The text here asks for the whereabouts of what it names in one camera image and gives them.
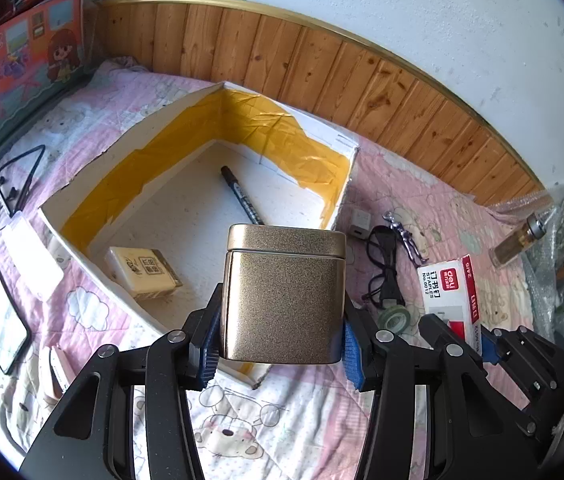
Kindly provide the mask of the green tape roll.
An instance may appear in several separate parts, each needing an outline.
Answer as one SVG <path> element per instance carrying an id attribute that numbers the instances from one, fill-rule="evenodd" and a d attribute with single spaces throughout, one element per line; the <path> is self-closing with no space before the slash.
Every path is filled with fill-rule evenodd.
<path id="1" fill-rule="evenodd" d="M 384 309 L 378 315 L 378 327 L 381 330 L 390 330 L 396 335 L 401 335 L 411 323 L 411 314 L 406 307 L 395 306 Z"/>

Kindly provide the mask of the red white staples box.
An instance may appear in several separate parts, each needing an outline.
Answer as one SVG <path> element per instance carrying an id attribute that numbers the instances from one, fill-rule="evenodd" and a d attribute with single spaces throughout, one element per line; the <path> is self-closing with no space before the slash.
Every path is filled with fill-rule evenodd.
<path id="1" fill-rule="evenodd" d="M 481 315 L 470 255 L 421 266 L 417 275 L 425 312 L 437 315 L 481 354 Z"/>

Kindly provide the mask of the black glasses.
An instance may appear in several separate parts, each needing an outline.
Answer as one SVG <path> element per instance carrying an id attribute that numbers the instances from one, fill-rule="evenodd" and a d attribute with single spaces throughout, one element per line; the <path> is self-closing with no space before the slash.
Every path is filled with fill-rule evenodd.
<path id="1" fill-rule="evenodd" d="M 362 296 L 377 309 L 404 307 L 405 301 L 398 285 L 396 233 L 388 226 L 374 226 L 365 240 L 365 251 L 378 273 L 371 277 L 367 292 Z"/>

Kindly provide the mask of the purple silver action figure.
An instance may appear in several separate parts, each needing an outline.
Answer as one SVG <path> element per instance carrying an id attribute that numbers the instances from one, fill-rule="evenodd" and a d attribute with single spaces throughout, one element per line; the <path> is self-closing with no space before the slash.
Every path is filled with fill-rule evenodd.
<path id="1" fill-rule="evenodd" d="M 417 247 L 413 234 L 404 228 L 403 224 L 396 219 L 396 217 L 390 212 L 386 211 L 383 213 L 383 219 L 387 223 L 390 230 L 396 233 L 396 237 L 400 240 L 400 243 L 407 252 L 408 258 L 410 259 L 413 266 L 419 268 L 428 262 Z"/>

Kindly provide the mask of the gold metal tin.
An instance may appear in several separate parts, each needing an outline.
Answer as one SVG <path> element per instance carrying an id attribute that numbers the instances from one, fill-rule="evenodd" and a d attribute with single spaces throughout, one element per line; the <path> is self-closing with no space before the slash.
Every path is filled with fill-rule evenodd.
<path id="1" fill-rule="evenodd" d="M 343 346 L 346 235 L 235 224 L 227 234 L 220 354 L 263 364 L 332 364 Z"/>

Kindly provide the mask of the gold tissue pack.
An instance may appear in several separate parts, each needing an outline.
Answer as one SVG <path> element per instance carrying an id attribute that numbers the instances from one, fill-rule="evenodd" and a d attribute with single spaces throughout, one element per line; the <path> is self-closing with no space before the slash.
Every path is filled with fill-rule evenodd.
<path id="1" fill-rule="evenodd" d="M 135 300 L 166 297 L 182 285 L 157 249 L 112 246 L 104 263 L 111 280 Z"/>

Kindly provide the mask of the white power adapter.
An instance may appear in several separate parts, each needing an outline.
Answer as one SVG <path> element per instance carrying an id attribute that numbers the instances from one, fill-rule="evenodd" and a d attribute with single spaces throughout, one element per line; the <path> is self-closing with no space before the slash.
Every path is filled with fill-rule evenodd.
<path id="1" fill-rule="evenodd" d="M 365 240 L 372 229 L 372 215 L 361 209 L 353 209 L 350 217 L 349 234 Z"/>

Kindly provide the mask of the black marker pen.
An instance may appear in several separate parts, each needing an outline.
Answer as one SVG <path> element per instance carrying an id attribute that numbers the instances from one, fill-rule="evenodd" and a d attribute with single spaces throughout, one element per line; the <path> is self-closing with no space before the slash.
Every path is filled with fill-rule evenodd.
<path id="1" fill-rule="evenodd" d="M 248 219 L 252 224 L 260 224 L 263 226 L 265 222 L 260 217 L 260 214 L 257 213 L 257 210 L 253 203 L 250 201 L 248 195 L 243 191 L 241 185 L 239 184 L 239 180 L 235 177 L 232 170 L 228 166 L 222 166 L 220 169 L 221 176 L 224 178 L 225 183 L 230 188 L 230 190 L 235 195 L 237 201 L 247 214 Z"/>

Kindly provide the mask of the bubble wrap sheet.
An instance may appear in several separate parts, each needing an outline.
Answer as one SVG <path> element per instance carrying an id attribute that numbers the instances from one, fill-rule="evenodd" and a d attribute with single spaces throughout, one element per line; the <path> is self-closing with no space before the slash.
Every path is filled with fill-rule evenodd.
<path id="1" fill-rule="evenodd" d="M 530 214 L 544 223 L 545 234 L 513 261 L 524 268 L 532 327 L 564 349 L 564 278 L 557 276 L 556 269 L 559 206 L 550 193 L 542 191 L 492 205 L 490 209 L 509 226 L 517 226 Z"/>

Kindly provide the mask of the glass tea bottle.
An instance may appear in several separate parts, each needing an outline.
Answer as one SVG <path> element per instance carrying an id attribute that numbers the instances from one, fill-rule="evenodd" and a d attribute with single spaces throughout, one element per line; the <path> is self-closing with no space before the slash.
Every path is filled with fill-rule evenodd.
<path id="1" fill-rule="evenodd" d="M 526 252 L 546 234 L 546 221 L 540 214 L 532 212 L 510 231 L 506 237 L 489 250 L 492 264 L 496 268 L 503 268 L 515 258 Z"/>

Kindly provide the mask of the white cardboard box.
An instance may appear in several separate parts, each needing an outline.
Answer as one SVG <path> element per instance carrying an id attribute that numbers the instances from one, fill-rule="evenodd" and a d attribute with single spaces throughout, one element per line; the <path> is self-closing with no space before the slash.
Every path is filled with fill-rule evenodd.
<path id="1" fill-rule="evenodd" d="M 265 222 L 334 230 L 355 154 L 335 129 L 260 94 L 216 84 L 124 133 L 42 206 L 44 220 L 96 283 L 160 337 L 180 332 L 223 282 L 227 234 L 252 224 L 221 176 L 228 166 Z M 182 285 L 135 300 L 107 274 L 112 246 L 157 249 Z"/>

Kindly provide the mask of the pink cartoon bed quilt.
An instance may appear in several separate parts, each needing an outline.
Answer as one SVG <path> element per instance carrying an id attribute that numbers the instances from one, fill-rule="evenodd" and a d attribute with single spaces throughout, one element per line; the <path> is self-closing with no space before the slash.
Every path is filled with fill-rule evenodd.
<path id="1" fill-rule="evenodd" d="M 0 477 L 132 478 L 131 390 L 142 386 L 149 472 L 201 478 L 185 396 L 205 387 L 222 359 L 344 362 L 349 379 L 374 394 L 361 479 L 408 477 L 417 386 L 427 389 L 429 478 L 530 479 L 544 468 L 562 411 L 554 390 L 533 391 L 528 408 L 516 408 L 489 384 L 478 342 L 464 341 L 438 316 L 423 316 L 426 344 L 416 347 L 352 306 L 346 237 L 332 228 L 352 161 L 308 125 L 261 94 L 215 84 L 143 119 L 42 204 L 69 254 L 122 301 L 129 292 L 91 260 L 94 248 L 212 145 L 233 144 L 262 159 L 320 194 L 324 212 L 318 229 L 271 222 L 225 228 L 223 274 L 209 300 L 189 304 L 185 320 L 147 347 L 96 350 L 24 462 L 15 468 L 0 460 Z"/>

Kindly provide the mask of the black neckband earphones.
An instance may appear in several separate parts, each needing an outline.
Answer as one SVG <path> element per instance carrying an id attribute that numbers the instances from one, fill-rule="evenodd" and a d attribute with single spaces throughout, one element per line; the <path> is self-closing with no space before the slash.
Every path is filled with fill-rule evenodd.
<path id="1" fill-rule="evenodd" d="M 24 209 L 46 149 L 44 144 L 36 145 L 0 166 L 0 202 L 10 218 Z"/>

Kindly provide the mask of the wooden headboard panel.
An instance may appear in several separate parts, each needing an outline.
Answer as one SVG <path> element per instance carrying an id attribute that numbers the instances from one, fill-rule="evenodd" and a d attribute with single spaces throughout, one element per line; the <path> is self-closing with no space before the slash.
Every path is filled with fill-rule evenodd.
<path id="1" fill-rule="evenodd" d="M 100 0 L 84 16 L 97 54 L 265 94 L 388 148 L 480 204 L 541 188 L 472 107 L 335 26 L 229 0 Z"/>

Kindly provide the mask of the pink toy box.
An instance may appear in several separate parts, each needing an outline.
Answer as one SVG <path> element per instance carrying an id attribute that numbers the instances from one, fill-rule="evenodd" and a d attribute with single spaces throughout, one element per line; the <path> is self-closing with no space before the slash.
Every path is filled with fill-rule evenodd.
<path id="1" fill-rule="evenodd" d="M 84 70 L 84 0 L 49 0 L 0 26 L 0 144 Z"/>

